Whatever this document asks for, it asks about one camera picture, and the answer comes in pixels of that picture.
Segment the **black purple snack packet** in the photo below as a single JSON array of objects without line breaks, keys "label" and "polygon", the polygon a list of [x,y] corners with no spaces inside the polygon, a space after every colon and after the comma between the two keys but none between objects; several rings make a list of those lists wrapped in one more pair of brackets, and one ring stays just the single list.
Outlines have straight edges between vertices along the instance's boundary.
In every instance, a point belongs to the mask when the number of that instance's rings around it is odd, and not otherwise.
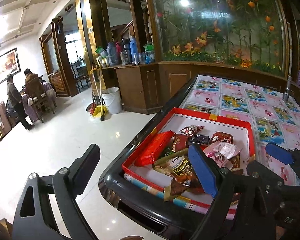
[{"label": "black purple snack packet", "polygon": [[198,144],[198,145],[209,145],[210,137],[208,135],[196,135],[189,140],[189,145]]}]

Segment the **clear brown snack packet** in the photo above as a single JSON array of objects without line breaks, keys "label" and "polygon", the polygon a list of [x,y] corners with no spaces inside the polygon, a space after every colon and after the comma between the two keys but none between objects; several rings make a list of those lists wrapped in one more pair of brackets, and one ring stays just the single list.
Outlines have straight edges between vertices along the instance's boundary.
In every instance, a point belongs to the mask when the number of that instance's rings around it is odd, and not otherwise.
[{"label": "clear brown snack packet", "polygon": [[164,187],[164,201],[171,201],[186,191],[194,194],[205,193],[186,155],[174,157],[153,169],[172,177],[170,185]]}]

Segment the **grey water jug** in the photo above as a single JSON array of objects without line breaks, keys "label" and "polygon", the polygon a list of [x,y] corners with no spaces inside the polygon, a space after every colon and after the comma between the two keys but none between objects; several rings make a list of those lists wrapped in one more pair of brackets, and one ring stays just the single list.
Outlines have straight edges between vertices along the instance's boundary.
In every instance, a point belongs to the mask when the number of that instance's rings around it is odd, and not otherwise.
[{"label": "grey water jug", "polygon": [[109,60],[109,65],[111,67],[119,64],[116,47],[113,42],[109,42],[107,45],[107,56]]}]

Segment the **wooden chair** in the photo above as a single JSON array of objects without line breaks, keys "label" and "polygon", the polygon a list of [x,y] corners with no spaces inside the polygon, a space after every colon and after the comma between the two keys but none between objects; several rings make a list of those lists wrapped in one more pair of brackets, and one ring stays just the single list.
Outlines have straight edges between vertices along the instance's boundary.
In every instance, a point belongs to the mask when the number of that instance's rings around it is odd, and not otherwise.
[{"label": "wooden chair", "polygon": [[31,98],[32,99],[32,108],[34,109],[38,119],[41,121],[41,123],[44,123],[44,115],[46,113],[53,113],[55,114],[54,108],[51,105],[51,100],[46,94],[45,91],[45,97],[42,98],[41,100],[36,99],[36,98]]}]

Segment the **pink bear snack packet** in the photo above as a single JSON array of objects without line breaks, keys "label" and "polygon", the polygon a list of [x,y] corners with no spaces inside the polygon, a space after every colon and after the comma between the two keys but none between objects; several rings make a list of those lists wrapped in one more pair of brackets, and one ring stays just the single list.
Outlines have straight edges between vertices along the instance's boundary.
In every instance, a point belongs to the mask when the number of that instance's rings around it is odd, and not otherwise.
[{"label": "pink bear snack packet", "polygon": [[241,149],[234,144],[217,141],[203,150],[208,158],[212,158],[218,167],[227,167],[231,170],[230,159],[240,154]]}]

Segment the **standing person dark jacket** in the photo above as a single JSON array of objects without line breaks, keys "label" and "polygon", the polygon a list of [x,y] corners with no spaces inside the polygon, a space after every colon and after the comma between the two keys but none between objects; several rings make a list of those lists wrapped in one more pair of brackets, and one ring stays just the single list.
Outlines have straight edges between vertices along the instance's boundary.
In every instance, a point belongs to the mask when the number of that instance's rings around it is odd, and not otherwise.
[{"label": "standing person dark jacket", "polygon": [[29,131],[34,127],[34,125],[31,125],[26,121],[26,114],[23,107],[22,97],[14,85],[13,75],[8,74],[6,80],[8,101],[11,107],[16,111],[19,121],[21,122],[23,127]]}]

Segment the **green snack packet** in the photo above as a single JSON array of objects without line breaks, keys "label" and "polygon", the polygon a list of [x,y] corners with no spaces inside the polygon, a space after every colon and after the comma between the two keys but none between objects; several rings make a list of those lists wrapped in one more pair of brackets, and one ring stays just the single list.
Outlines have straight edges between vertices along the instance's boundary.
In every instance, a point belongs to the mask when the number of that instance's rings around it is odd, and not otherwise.
[{"label": "green snack packet", "polygon": [[162,154],[161,154],[161,158],[164,158],[164,157],[167,157],[167,156],[170,156],[172,155],[174,152],[172,151],[172,149],[170,147],[166,147]]}]

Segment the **framed wall painting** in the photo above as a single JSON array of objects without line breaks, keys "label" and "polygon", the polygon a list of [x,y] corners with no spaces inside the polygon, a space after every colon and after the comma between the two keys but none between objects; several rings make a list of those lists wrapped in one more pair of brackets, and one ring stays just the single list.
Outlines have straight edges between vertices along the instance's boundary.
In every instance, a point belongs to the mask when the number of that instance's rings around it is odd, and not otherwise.
[{"label": "framed wall painting", "polygon": [[15,75],[21,71],[17,48],[0,56],[0,84],[6,81],[7,75]]}]

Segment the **red flower snack packet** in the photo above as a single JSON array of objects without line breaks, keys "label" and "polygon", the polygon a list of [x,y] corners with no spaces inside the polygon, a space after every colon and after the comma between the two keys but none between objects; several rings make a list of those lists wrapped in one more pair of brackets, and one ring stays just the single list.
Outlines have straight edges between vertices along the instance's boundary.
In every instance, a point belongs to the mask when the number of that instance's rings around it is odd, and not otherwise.
[{"label": "red flower snack packet", "polygon": [[229,133],[215,132],[215,133],[213,133],[213,135],[209,141],[209,144],[213,144],[217,141],[233,144],[234,137]]}]

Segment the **long red snack bag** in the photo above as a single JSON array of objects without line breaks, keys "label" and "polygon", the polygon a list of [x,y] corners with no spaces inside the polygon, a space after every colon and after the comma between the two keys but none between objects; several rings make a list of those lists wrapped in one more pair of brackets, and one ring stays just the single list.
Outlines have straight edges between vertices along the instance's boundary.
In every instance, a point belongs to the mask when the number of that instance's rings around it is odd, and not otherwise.
[{"label": "long red snack bag", "polygon": [[137,157],[134,165],[143,167],[153,164],[158,160],[159,156],[162,154],[163,150],[173,136],[173,131],[166,131],[156,134]]}]

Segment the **white plastic bucket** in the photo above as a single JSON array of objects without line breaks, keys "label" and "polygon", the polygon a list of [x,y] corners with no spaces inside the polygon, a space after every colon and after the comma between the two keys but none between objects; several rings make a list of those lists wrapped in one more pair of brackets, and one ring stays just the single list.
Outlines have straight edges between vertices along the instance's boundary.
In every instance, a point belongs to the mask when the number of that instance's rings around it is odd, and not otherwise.
[{"label": "white plastic bucket", "polygon": [[111,115],[122,112],[120,90],[118,87],[111,87],[102,91],[104,104]]}]

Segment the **blue thermos bottle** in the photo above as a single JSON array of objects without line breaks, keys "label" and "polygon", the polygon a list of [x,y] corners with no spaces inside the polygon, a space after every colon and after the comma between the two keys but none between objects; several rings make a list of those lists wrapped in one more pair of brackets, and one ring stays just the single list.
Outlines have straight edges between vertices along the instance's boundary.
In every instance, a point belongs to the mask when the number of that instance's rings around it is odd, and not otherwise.
[{"label": "blue thermos bottle", "polygon": [[134,36],[131,37],[130,39],[130,52],[132,56],[132,61],[134,62],[135,65],[138,65],[138,48],[136,44],[136,39]]}]

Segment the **red broom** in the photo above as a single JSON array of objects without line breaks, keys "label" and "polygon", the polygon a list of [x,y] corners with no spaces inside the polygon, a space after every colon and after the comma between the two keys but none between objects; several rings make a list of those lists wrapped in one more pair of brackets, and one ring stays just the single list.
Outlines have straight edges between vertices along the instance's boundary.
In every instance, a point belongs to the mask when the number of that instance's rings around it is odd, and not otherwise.
[{"label": "red broom", "polygon": [[94,94],[94,74],[93,74],[93,70],[94,70],[94,63],[92,66],[92,69],[89,71],[89,79],[90,79],[90,84],[91,84],[91,104],[87,107],[87,112],[93,116],[95,108],[97,106],[97,102],[95,100],[95,94]]}]

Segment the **black thermos flask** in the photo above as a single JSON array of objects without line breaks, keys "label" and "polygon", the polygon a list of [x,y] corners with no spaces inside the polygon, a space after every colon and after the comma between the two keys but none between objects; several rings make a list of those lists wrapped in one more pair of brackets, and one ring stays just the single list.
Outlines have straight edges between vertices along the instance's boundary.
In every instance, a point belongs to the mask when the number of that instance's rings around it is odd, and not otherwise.
[{"label": "black thermos flask", "polygon": [[131,63],[132,55],[131,55],[131,50],[130,50],[130,39],[123,38],[121,40],[121,46],[122,46],[122,55],[123,55],[124,63]]}]

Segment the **red snack pack gold letters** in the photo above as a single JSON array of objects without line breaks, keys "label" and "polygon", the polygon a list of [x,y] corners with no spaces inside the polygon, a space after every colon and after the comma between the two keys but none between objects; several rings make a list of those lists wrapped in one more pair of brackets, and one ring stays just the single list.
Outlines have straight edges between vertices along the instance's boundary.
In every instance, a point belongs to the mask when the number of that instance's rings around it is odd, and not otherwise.
[{"label": "red snack pack gold letters", "polygon": [[240,168],[240,154],[235,155],[230,159],[230,163],[232,164],[232,170]]}]

